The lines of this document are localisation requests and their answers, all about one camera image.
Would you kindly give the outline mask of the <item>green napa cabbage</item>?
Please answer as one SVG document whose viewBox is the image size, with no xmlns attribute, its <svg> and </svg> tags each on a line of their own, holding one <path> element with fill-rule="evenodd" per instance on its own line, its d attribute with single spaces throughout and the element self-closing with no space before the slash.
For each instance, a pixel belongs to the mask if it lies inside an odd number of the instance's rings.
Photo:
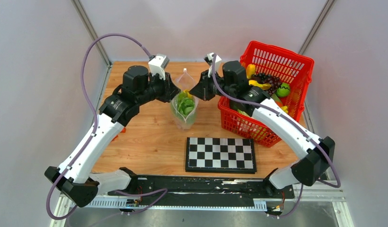
<svg viewBox="0 0 388 227">
<path fill-rule="evenodd" d="M 177 96 L 177 110 L 183 116 L 187 117 L 195 108 L 194 98 L 188 98 L 184 91 Z"/>
</svg>

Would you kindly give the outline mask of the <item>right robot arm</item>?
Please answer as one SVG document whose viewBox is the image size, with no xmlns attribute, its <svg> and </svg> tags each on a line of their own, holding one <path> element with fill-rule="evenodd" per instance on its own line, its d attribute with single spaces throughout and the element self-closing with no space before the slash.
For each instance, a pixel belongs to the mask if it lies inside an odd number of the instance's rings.
<svg viewBox="0 0 388 227">
<path fill-rule="evenodd" d="M 223 76 L 217 69 L 220 60 L 207 60 L 209 69 L 201 73 L 190 94 L 209 101 L 216 95 L 231 101 L 233 109 L 241 110 L 252 119 L 263 123 L 281 138 L 296 154 L 298 160 L 285 168 L 273 170 L 264 183 L 264 192 L 276 197 L 286 186 L 301 183 L 312 186 L 332 166 L 335 142 L 306 130 L 282 110 L 271 96 L 260 87 L 249 84 L 246 69 L 239 61 L 223 64 Z"/>
</svg>

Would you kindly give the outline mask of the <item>yellow bell pepper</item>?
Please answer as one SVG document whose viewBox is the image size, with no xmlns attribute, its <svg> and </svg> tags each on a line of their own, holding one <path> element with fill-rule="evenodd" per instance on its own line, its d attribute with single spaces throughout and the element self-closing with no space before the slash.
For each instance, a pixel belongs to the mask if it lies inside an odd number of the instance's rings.
<svg viewBox="0 0 388 227">
<path fill-rule="evenodd" d="M 184 93 L 186 94 L 186 96 L 188 98 L 193 98 L 193 96 L 190 94 L 190 92 L 188 90 L 185 90 Z"/>
</svg>

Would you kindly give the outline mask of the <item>red plastic basket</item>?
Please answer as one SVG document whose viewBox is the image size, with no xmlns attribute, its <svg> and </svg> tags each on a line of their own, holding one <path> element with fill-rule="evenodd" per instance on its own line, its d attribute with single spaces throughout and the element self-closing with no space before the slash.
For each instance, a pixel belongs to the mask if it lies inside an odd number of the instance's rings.
<svg viewBox="0 0 388 227">
<path fill-rule="evenodd" d="M 312 81 L 313 59 L 274 45 L 251 41 L 239 59 L 244 68 L 254 64 L 256 72 L 277 76 L 289 84 L 291 92 L 281 99 L 288 107 L 288 114 L 299 121 L 305 109 L 307 89 Z M 221 127 L 244 138 L 270 148 L 281 141 L 274 132 L 261 122 L 241 115 L 230 108 L 230 100 L 221 97 L 218 101 Z"/>
</svg>

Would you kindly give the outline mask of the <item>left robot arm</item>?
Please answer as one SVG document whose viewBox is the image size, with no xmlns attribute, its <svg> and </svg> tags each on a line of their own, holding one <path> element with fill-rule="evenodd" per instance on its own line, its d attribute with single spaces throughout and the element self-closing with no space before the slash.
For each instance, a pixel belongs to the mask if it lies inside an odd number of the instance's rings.
<svg viewBox="0 0 388 227">
<path fill-rule="evenodd" d="M 110 142 L 140 112 L 140 106 L 153 100 L 169 103 L 179 91 L 162 66 L 129 67 L 122 83 L 101 105 L 92 131 L 85 135 L 87 141 L 80 142 L 58 167 L 48 167 L 44 175 L 78 207 L 87 206 L 97 195 L 115 190 L 134 195 L 138 190 L 137 176 L 128 168 L 101 174 L 91 170 Z"/>
</svg>

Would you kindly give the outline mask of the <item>clear zip top bag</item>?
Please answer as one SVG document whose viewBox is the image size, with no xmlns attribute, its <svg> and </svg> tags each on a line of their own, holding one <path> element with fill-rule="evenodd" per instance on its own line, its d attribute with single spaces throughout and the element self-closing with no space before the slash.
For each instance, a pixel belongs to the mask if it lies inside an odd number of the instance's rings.
<svg viewBox="0 0 388 227">
<path fill-rule="evenodd" d="M 177 85 L 180 92 L 172 99 L 171 113 L 177 127 L 181 130 L 188 130 L 196 120 L 196 109 L 199 103 L 199 99 L 189 93 L 195 86 L 195 81 L 184 68 L 183 73 L 174 79 L 174 84 Z"/>
</svg>

